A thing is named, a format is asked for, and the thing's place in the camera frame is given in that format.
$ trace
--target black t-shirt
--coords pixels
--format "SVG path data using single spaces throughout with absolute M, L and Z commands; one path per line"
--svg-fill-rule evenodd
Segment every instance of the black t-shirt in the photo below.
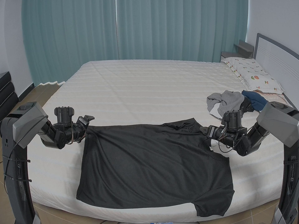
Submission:
M 162 125 L 89 126 L 77 199 L 105 208 L 193 203 L 197 215 L 227 211 L 229 158 L 210 150 L 194 118 Z

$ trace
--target tile floor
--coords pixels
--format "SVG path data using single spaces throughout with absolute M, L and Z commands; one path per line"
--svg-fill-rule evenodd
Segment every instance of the tile floor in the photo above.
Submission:
M 43 106 L 47 100 L 59 89 L 58 84 L 46 84 L 35 87 L 15 108 L 28 101 L 37 101 Z M 0 138 L 0 162 L 2 161 L 2 141 Z M 0 224 L 13 224 L 14 216 L 9 204 L 8 196 L 4 190 L 3 173 L 0 171 Z M 275 206 L 278 199 L 266 203 L 251 210 L 244 211 L 229 217 L 216 220 L 200 222 L 200 224 L 269 224 L 272 220 Z M 38 212 L 42 224 L 99 224 L 100 219 L 84 217 L 68 213 L 66 211 L 47 207 L 38 203 L 34 203 L 34 208 Z M 105 222 L 105 224 L 117 224 L 117 222 Z

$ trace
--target pile of clothes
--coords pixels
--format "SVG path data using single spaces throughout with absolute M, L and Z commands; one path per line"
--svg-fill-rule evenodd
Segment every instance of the pile of clothes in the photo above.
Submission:
M 257 92 L 226 90 L 222 94 L 213 93 L 207 97 L 207 109 L 211 115 L 222 119 L 229 110 L 241 110 L 245 112 L 262 111 L 267 100 Z

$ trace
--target gray headboard frame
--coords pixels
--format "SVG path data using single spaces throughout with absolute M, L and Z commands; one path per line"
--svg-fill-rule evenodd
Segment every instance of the gray headboard frame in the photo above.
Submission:
M 286 46 L 282 45 L 281 43 L 265 36 L 265 35 L 262 35 L 261 33 L 258 33 L 256 35 L 256 43 L 255 43 L 255 48 L 254 48 L 254 55 L 253 55 L 253 58 L 256 59 L 256 53 L 257 53 L 257 47 L 258 47 L 258 44 L 259 44 L 259 38 L 262 38 L 276 46 L 278 46 L 279 48 L 285 50 L 287 53 L 291 54 L 292 56 L 294 56 L 295 58 L 297 58 L 299 60 L 299 54 L 297 54 L 296 52 L 292 51 L 291 49 L 287 48 Z M 290 101 L 290 99 L 285 95 L 285 98 L 287 99 L 287 101 L 294 107 L 294 108 L 297 108 L 295 107 L 295 105 Z

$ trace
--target black furniture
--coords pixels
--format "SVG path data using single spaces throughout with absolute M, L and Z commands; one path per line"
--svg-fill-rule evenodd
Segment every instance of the black furniture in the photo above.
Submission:
M 0 121 L 9 114 L 19 101 L 14 91 L 15 88 L 11 82 L 10 73 L 0 74 Z
M 242 40 L 239 40 L 239 44 L 234 44 L 234 46 L 236 47 L 237 53 L 222 51 L 220 61 L 228 57 L 242 57 L 242 58 L 252 57 L 253 49 L 254 49 L 252 45 Z

